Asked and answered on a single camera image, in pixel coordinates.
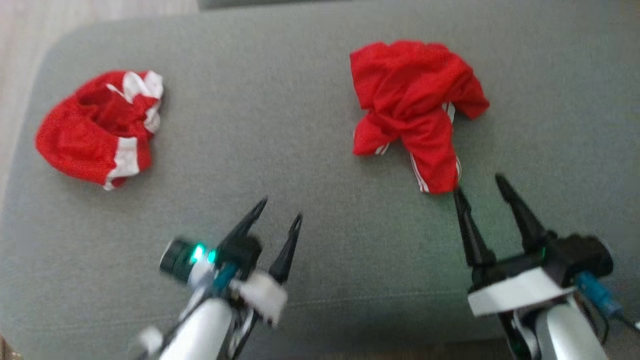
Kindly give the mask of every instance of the blue connector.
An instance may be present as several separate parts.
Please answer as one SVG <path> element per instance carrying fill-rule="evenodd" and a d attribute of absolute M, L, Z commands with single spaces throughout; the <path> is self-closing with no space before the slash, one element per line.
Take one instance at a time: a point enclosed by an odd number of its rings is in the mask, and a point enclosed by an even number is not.
<path fill-rule="evenodd" d="M 579 273 L 575 277 L 575 285 L 608 318 L 622 312 L 622 305 L 613 299 L 611 292 L 590 272 Z"/>

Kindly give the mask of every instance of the red cloth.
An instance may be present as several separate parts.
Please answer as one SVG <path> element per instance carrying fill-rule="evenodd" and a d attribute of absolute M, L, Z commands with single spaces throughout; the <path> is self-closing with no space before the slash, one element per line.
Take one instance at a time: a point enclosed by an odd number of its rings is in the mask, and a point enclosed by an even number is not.
<path fill-rule="evenodd" d="M 112 71 L 89 80 L 44 118 L 35 145 L 66 175 L 111 190 L 151 165 L 162 77 Z"/>
<path fill-rule="evenodd" d="M 489 107 L 473 69 L 442 44 L 398 41 L 352 53 L 351 73 L 360 107 L 369 110 L 356 127 L 353 153 L 383 154 L 400 137 L 420 190 L 453 191 L 460 170 L 449 103 L 471 119 Z"/>

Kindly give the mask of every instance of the green light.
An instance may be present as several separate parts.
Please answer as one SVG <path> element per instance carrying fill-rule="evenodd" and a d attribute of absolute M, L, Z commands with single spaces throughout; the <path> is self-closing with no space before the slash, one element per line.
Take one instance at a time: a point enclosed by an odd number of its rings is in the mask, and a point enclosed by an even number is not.
<path fill-rule="evenodd" d="M 207 261 L 213 264 L 215 262 L 215 260 L 216 260 L 216 251 L 215 250 L 211 250 L 209 252 L 209 256 L 207 256 Z"/>
<path fill-rule="evenodd" d="M 195 263 L 200 260 L 200 258 L 204 255 L 205 247 L 202 244 L 196 245 L 196 248 L 193 249 L 193 253 L 191 254 L 191 263 Z"/>

